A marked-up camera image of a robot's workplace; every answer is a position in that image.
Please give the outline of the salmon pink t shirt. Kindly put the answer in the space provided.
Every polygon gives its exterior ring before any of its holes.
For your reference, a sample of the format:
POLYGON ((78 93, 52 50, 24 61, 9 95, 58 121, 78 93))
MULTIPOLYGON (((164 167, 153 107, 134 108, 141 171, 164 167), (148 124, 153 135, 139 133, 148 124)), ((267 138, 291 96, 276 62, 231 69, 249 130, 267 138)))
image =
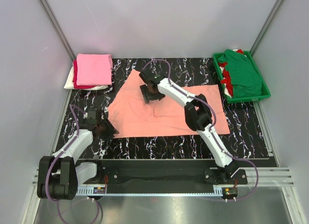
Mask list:
POLYGON ((194 135, 185 122, 184 109, 169 97, 143 100, 139 72, 133 70, 108 106, 108 119, 117 138, 194 135))

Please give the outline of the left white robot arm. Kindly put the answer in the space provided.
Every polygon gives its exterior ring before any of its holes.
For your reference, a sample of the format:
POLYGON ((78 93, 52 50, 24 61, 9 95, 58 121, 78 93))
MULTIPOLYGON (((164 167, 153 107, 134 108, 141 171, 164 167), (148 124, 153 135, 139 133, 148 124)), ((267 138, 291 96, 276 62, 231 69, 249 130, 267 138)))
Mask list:
POLYGON ((91 180, 100 183, 104 179, 104 171, 95 163, 76 162, 94 140, 110 140, 119 132, 108 119, 109 112, 88 110, 83 120, 76 125, 76 131, 68 142, 50 156, 43 156, 39 161, 37 196, 41 199, 72 200, 78 186, 91 180))

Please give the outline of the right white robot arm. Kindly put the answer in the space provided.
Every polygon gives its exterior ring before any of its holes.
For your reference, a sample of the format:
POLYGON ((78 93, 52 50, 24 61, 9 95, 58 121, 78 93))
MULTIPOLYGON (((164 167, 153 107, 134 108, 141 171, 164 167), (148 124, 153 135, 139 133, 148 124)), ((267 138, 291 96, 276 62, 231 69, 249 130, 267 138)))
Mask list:
POLYGON ((169 97, 184 109, 185 123, 195 131, 210 149, 223 183, 237 177, 239 166, 221 141, 214 126, 217 118, 203 94, 195 95, 176 85, 165 75, 155 74, 147 67, 139 73, 144 85, 140 86, 145 103, 169 97))

